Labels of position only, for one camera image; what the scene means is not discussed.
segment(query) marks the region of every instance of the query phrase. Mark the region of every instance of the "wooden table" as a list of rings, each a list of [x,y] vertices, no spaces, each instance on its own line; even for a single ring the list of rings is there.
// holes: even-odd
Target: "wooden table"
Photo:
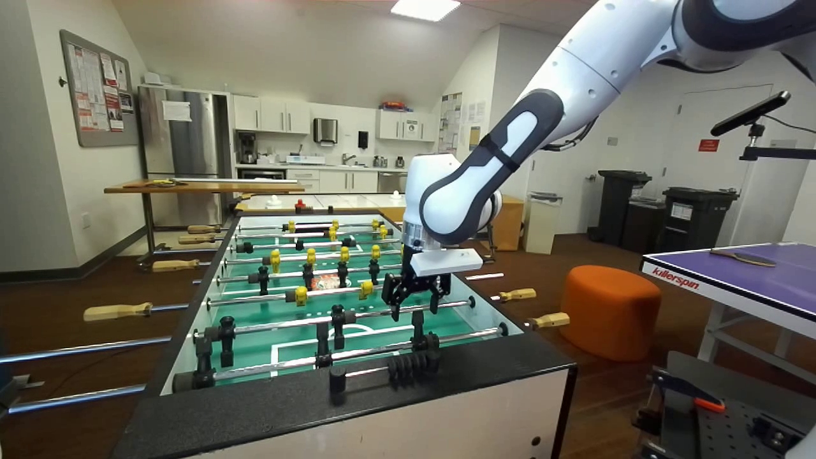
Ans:
[[[242,203],[237,203],[237,212],[251,213],[251,212],[281,212],[291,213],[295,208],[295,201],[304,201],[305,207],[324,212],[329,207],[342,212],[363,212],[375,208],[389,221],[399,221],[404,212],[404,195],[403,193],[288,193],[288,195],[251,195]],[[520,221],[524,213],[522,199],[504,195],[502,212],[491,221],[491,243],[495,249],[518,249],[520,240]]]
[[[153,221],[153,193],[291,193],[304,190],[297,181],[254,181],[254,178],[175,178],[175,181],[129,181],[106,187],[103,193],[139,193],[145,213],[148,253],[145,266],[149,267],[156,255],[156,221]]]

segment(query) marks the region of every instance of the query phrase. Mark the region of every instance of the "foosball table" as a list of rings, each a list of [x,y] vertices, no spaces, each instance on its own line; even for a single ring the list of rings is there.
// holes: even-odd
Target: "foosball table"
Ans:
[[[114,457],[555,457],[573,365],[380,213],[242,217]]]

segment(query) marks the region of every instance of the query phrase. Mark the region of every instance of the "brown floor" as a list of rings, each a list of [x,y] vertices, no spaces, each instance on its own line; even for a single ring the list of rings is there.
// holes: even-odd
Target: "brown floor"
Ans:
[[[585,238],[557,238],[552,255],[497,253],[497,260],[483,271],[502,271],[504,277],[482,280],[474,283],[474,287],[480,294],[497,294],[522,285],[538,287],[541,299],[502,306],[510,319],[524,322],[546,311],[557,311],[560,283],[569,267],[585,263],[636,271],[639,255],[611,245],[597,245]],[[177,313],[84,323],[80,311],[91,304],[186,301],[193,290],[191,280],[195,276],[199,272],[148,276],[135,271],[131,258],[120,258],[108,260],[101,271],[91,272],[84,280],[0,285],[0,355],[170,333]],[[652,365],[666,362],[667,350],[678,350],[686,355],[696,351],[709,311],[706,301],[671,285],[659,287],[663,308],[652,337],[652,351],[644,362],[603,362],[570,346],[557,337],[557,331],[543,331],[547,341],[552,341],[573,362],[578,362],[578,379],[570,399],[560,457],[631,457],[636,430],[630,429],[630,419],[644,399],[644,375]],[[769,345],[769,338],[775,337],[775,331],[764,323],[746,323],[738,328],[738,333],[757,345]],[[816,346],[810,341],[794,345],[793,359],[816,370],[812,350]],[[14,365],[12,373],[29,373],[35,379],[45,382],[45,387],[24,392],[24,399],[37,399],[80,389],[145,382],[157,362],[157,355],[161,346],[143,346]],[[816,394],[812,385],[787,378],[769,365],[750,359],[738,351],[723,350],[715,362],[778,382],[782,387]],[[135,397],[117,397],[74,408],[6,416],[0,421],[1,453],[5,459],[106,457],[131,405]]]

